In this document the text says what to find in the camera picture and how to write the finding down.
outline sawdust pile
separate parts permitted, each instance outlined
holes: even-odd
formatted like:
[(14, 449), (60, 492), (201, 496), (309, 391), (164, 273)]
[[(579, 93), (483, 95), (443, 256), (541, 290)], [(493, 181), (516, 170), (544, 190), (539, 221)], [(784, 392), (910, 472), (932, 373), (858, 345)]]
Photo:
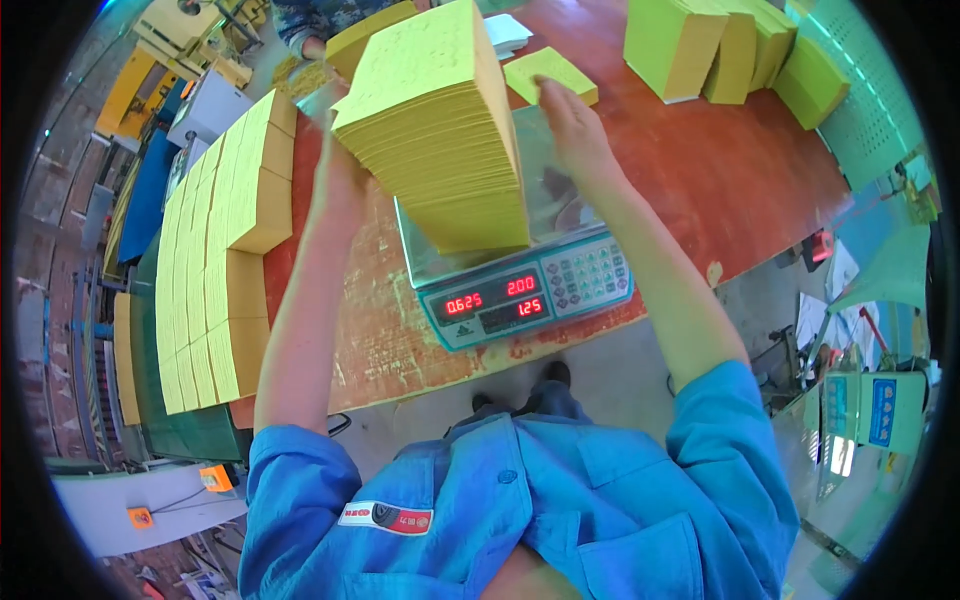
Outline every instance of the sawdust pile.
[(287, 57), (276, 66), (270, 81), (271, 89), (278, 89), (295, 102), (325, 84), (329, 79), (324, 70), (324, 63), (321, 60), (314, 60), (300, 69), (291, 81), (290, 75), (300, 66), (300, 63), (301, 60), (297, 57)]

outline wooden table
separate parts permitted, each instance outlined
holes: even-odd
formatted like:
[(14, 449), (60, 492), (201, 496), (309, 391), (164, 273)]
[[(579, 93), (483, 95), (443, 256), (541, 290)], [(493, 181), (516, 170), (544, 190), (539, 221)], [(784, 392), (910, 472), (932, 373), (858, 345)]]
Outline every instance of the wooden table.
[[(769, 89), (744, 106), (700, 99), (665, 106), (623, 61), (626, 13), (603, 0), (532, 0), (511, 13), (531, 31), (522, 56), (550, 45), (600, 88), (600, 114), (630, 182), (712, 285), (797, 244), (850, 205), (849, 187), (816, 132)], [(526, 103), (509, 90), (512, 108)], [(321, 134), (303, 115), (294, 151), (292, 238), (264, 256), (271, 324), (293, 268)], [(358, 234), (336, 334), (330, 412), (461, 383), (580, 344), (646, 316), (627, 304), (567, 325), (459, 352), (437, 341), (407, 278), (393, 204)], [(252, 398), (230, 404), (252, 426)]]

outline white paper stack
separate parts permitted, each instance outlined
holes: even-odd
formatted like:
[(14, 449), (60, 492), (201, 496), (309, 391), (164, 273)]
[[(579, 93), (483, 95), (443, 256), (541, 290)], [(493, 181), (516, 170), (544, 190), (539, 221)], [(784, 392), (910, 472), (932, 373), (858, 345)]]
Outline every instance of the white paper stack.
[(496, 14), (483, 20), (487, 28), (487, 35), (493, 43), (497, 60), (508, 59), (527, 45), (527, 41), (534, 33), (524, 27), (519, 21), (508, 14)]

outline blue sign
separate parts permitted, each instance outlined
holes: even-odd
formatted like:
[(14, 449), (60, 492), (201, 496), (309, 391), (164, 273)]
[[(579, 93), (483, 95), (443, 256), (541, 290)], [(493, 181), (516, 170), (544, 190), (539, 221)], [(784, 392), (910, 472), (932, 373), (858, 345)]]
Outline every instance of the blue sign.
[(847, 435), (847, 380), (843, 377), (827, 379), (827, 432)]
[(874, 411), (870, 416), (870, 443), (890, 446), (897, 404), (897, 380), (874, 379)]

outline jeans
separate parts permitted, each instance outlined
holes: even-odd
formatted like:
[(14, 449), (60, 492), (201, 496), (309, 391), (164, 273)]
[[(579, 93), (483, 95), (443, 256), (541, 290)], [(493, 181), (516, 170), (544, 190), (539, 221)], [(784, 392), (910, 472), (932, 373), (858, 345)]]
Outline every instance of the jeans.
[(450, 427), (450, 430), (446, 433), (449, 434), (450, 431), (461, 425), (469, 425), (486, 419), (490, 415), (500, 415), (502, 413), (510, 413), (511, 417), (519, 417), (520, 415), (531, 413), (537, 415), (552, 415), (554, 417), (566, 417), (568, 419), (578, 420), (584, 425), (593, 425), (593, 421), (584, 413), (584, 407), (570, 395), (570, 390), (563, 383), (559, 381), (541, 381), (530, 391), (530, 397), (523, 407), (514, 410), (509, 406), (497, 404), (496, 402), (484, 404), (480, 407), (480, 410), (453, 425), (453, 427)]

